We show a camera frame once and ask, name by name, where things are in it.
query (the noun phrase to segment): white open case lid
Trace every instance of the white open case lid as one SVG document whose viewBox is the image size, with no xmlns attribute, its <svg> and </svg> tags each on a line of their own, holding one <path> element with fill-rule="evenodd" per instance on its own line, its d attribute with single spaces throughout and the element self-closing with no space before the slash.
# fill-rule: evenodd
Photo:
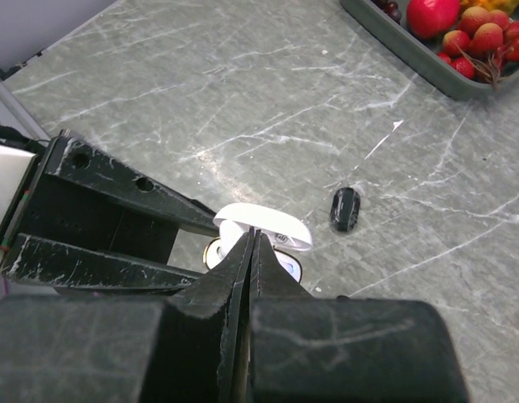
<svg viewBox="0 0 519 403">
<path fill-rule="evenodd" d="M 217 213 L 213 223 L 220 227 L 227 220 L 238 224 L 243 233 L 249 227 L 261 229 L 277 249 L 305 251 L 313 246 L 310 230 L 303 222 L 272 208 L 249 203 L 229 204 Z"/>
</svg>

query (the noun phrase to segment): black small object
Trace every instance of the black small object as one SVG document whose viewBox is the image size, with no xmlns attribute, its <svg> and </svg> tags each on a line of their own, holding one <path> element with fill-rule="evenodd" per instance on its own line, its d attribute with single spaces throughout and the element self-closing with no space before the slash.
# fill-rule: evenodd
<svg viewBox="0 0 519 403">
<path fill-rule="evenodd" d="M 330 209 L 330 223 L 334 229 L 347 232 L 359 219 L 360 195 L 350 187 L 342 187 L 334 193 Z"/>
</svg>

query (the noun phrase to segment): dark grape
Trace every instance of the dark grape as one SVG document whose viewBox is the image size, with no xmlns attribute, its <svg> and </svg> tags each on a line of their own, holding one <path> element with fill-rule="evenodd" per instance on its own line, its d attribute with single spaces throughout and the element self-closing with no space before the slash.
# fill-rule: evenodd
<svg viewBox="0 0 519 403">
<path fill-rule="evenodd" d="M 388 4 L 386 4 L 385 8 L 383 8 L 383 11 L 385 11 L 385 13 L 389 14 L 391 12 L 393 12 L 394 10 L 397 10 L 399 6 L 397 5 L 396 2 L 389 2 Z"/>
<path fill-rule="evenodd" d="M 401 17 L 402 17 L 402 15 L 401 15 L 401 11 L 398 10 L 397 8 L 395 8 L 395 9 L 392 10 L 392 11 L 390 11 L 390 12 L 388 13 L 388 16 L 389 16 L 390 18 L 392 18 L 394 21 L 396 21 L 398 24 L 400 23 L 400 21 L 401 21 Z"/>
</svg>

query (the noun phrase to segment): red apple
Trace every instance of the red apple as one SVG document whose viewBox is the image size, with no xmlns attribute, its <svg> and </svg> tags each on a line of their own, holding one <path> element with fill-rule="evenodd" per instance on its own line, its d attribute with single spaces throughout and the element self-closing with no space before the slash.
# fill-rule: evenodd
<svg viewBox="0 0 519 403">
<path fill-rule="evenodd" d="M 411 0 L 407 23 L 419 39 L 431 39 L 452 27 L 458 19 L 459 0 Z"/>
</svg>

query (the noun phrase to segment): white wall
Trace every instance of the white wall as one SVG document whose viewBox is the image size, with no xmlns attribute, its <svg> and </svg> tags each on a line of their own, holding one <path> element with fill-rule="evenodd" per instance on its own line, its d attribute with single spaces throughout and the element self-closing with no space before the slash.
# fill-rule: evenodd
<svg viewBox="0 0 519 403">
<path fill-rule="evenodd" d="M 0 68 L 47 48 L 116 0 L 0 0 Z"/>
</svg>

